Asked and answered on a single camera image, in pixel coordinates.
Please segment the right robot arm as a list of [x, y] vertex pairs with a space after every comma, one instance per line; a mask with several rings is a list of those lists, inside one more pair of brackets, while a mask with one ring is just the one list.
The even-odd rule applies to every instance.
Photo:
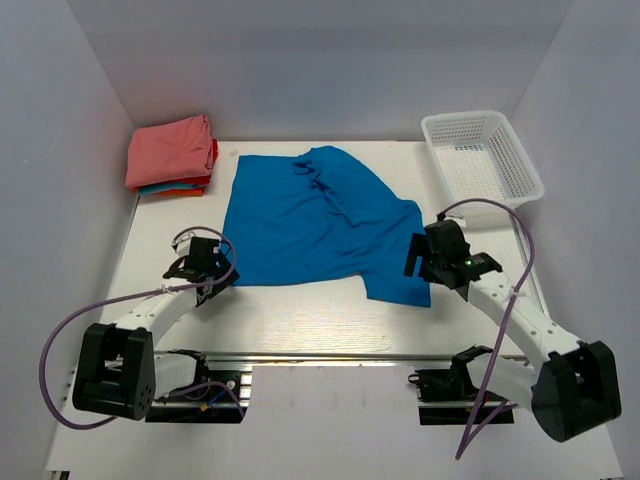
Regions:
[[413, 235], [404, 273], [458, 293], [504, 327], [527, 359], [520, 363], [491, 347], [472, 346], [454, 355], [447, 369], [423, 369], [409, 376], [421, 401], [482, 401], [494, 395], [529, 410], [558, 442], [620, 416], [611, 349], [601, 341], [583, 341], [545, 315], [516, 291], [494, 258], [470, 252], [456, 222], [437, 221]]

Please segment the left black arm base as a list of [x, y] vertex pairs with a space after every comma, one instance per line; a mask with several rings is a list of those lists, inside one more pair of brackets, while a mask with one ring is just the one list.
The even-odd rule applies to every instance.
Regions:
[[248, 375], [220, 367], [202, 352], [157, 355], [155, 397], [147, 423], [239, 424], [248, 409]]

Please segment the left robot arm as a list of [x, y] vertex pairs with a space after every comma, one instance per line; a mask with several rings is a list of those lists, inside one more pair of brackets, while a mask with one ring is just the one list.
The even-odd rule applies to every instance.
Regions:
[[169, 286], [110, 324], [94, 323], [84, 333], [73, 406], [81, 411], [141, 420], [156, 399], [181, 392], [205, 396], [211, 374], [203, 354], [178, 349], [157, 354], [162, 337], [186, 314], [239, 279], [221, 251], [221, 241], [193, 237], [163, 278]]

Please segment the blue t-shirt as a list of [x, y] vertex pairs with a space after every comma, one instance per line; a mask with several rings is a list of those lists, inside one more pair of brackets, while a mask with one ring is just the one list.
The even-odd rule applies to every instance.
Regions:
[[290, 286], [358, 275], [366, 295], [429, 307], [428, 283], [404, 273], [422, 212], [368, 167], [333, 146], [238, 160], [224, 235], [238, 285]]

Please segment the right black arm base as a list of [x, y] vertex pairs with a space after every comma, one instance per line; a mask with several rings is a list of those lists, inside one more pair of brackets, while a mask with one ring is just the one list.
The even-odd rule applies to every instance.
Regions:
[[419, 369], [407, 377], [408, 383], [417, 389], [421, 426], [466, 424], [478, 393], [467, 364], [491, 353], [490, 347], [473, 346], [453, 356], [447, 368]]

